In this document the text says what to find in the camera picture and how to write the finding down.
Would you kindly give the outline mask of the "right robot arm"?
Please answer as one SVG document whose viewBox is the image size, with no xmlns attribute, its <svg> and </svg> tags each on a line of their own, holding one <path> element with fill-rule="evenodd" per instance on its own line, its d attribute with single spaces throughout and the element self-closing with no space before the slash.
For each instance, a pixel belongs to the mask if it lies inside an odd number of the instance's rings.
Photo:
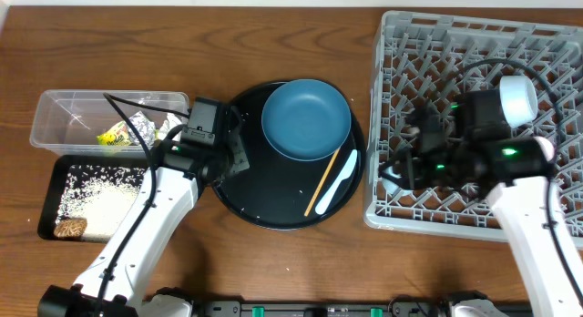
<svg viewBox="0 0 583 317">
<path fill-rule="evenodd" d="M 379 174 L 401 189 L 475 183 L 513 252 L 536 316 L 582 313 L 582 260 L 568 235 L 552 169 L 554 145 L 542 137 L 511 138 L 535 118 L 531 103 L 480 107 L 460 103 L 455 127 L 461 141 L 446 144 L 434 116 L 414 113 L 420 145 L 395 154 Z"/>
</svg>

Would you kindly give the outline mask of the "light blue bowl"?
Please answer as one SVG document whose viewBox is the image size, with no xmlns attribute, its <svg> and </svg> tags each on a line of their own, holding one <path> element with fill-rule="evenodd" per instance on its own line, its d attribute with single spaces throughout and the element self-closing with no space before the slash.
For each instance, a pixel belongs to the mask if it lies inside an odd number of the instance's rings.
<svg viewBox="0 0 583 317">
<path fill-rule="evenodd" d="M 501 77 L 498 88 L 501 108 L 511 128 L 523 126 L 537 117 L 537 94 L 528 77 Z"/>
</svg>

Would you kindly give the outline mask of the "yellow foil snack wrapper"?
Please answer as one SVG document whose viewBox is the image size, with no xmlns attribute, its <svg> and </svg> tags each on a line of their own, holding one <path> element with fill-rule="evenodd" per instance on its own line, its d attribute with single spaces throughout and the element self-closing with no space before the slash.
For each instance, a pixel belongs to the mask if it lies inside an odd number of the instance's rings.
<svg viewBox="0 0 583 317">
<path fill-rule="evenodd" d="M 155 123 L 139 111 L 129 118 L 130 123 L 142 137 L 146 145 L 151 146 L 157 135 Z M 97 136 L 97 143 L 101 146 L 132 146 L 140 145 L 137 135 L 125 121 L 119 121 L 108 131 Z"/>
</svg>

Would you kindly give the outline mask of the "brown walnut cookie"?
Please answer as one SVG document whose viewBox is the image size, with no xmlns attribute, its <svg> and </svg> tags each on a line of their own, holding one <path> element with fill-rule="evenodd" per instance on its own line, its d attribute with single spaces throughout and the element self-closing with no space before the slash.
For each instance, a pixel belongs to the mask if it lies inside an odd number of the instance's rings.
<svg viewBox="0 0 583 317">
<path fill-rule="evenodd" d="M 53 234 L 57 238 L 80 238 L 87 229 L 86 219 L 66 219 L 57 223 Z"/>
</svg>

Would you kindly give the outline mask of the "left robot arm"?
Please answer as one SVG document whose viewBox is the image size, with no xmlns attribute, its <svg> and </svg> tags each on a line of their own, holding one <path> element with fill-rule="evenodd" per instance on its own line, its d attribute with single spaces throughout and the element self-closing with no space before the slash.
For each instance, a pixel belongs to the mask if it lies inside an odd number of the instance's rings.
<svg viewBox="0 0 583 317">
<path fill-rule="evenodd" d="M 234 106 L 197 103 L 185 125 L 147 151 L 148 169 L 118 230 L 69 288 L 51 285 L 40 316 L 192 316 L 196 303 L 177 288 L 147 300 L 161 254 L 205 186 L 223 180 L 233 164 L 230 141 L 243 124 Z"/>
</svg>

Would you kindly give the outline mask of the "wooden chopstick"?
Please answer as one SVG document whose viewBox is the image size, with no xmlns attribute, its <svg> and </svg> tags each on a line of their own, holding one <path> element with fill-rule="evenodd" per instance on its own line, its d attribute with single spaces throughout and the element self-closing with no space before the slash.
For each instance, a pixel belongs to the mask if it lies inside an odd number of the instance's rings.
<svg viewBox="0 0 583 317">
<path fill-rule="evenodd" d="M 314 203 L 322 190 L 323 184 L 324 184 L 325 180 L 327 179 L 327 177 L 332 169 L 332 166 L 333 166 L 334 161 L 336 160 L 336 158 L 339 154 L 339 151 L 340 151 L 340 149 L 338 148 L 333 152 L 332 157 L 329 160 L 328 165 L 327 165 L 325 171 L 323 172 L 322 177 L 318 183 L 318 186 L 316 187 L 316 190 L 314 191 L 312 198 L 311 198 L 311 200 L 310 200 L 310 202 L 309 202 L 309 204 L 308 204 L 308 206 L 303 214 L 304 217 L 308 217 L 310 212 L 312 211 Z"/>
</svg>

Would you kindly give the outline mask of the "white tissue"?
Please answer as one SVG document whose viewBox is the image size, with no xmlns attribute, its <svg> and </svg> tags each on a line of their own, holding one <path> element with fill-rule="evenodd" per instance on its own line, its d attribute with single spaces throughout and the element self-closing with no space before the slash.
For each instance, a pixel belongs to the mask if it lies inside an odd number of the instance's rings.
<svg viewBox="0 0 583 317">
<path fill-rule="evenodd" d="M 169 132 L 176 126 L 182 125 L 182 119 L 177 115 L 168 113 L 162 126 L 156 132 L 156 139 L 163 140 L 167 137 Z"/>
</svg>

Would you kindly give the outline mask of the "pink plastic cup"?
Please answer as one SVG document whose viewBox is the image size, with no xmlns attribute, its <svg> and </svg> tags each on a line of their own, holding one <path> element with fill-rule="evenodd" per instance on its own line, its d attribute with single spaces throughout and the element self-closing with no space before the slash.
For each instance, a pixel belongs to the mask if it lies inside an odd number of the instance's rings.
<svg viewBox="0 0 583 317">
<path fill-rule="evenodd" d="M 540 146 L 546 161 L 551 162 L 555 158 L 554 145 L 548 139 L 543 137 L 535 137 L 535 140 Z"/>
</svg>

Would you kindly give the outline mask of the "white rice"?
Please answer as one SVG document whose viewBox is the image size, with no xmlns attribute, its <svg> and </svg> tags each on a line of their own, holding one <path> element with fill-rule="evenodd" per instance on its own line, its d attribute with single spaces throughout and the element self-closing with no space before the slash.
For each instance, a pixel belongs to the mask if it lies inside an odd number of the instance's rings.
<svg viewBox="0 0 583 317">
<path fill-rule="evenodd" d="M 66 219 L 86 219 L 87 229 L 80 237 L 84 241 L 107 242 L 118 229 L 139 189 L 108 182 L 104 176 L 84 180 L 80 189 L 67 189 L 61 197 L 57 223 Z"/>
</svg>

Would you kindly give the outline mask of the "white plastic knife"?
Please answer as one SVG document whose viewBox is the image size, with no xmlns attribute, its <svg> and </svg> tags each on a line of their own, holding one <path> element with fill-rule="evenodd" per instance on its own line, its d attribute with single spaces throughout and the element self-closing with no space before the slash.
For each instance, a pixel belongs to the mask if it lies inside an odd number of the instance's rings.
<svg viewBox="0 0 583 317">
<path fill-rule="evenodd" d="M 353 149 L 349 158 L 345 161 L 343 168 L 341 169 L 340 173 L 332 183 L 332 185 L 328 188 L 328 190 L 324 193 L 320 201 L 315 207 L 315 212 L 318 215 L 322 215 L 331 205 L 332 199 L 340 187 L 341 183 L 348 179 L 356 166 L 356 161 L 358 158 L 358 151 Z"/>
</svg>

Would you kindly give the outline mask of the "dark blue plate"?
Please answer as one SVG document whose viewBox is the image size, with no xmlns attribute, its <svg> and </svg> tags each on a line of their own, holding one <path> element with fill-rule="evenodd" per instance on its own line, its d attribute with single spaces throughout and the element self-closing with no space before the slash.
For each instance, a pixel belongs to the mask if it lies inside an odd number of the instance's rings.
<svg viewBox="0 0 583 317">
<path fill-rule="evenodd" d="M 342 146 L 352 113 L 343 94 L 316 79 L 297 79 L 277 87 L 261 112 L 261 128 L 273 149 L 286 158 L 315 161 Z"/>
</svg>

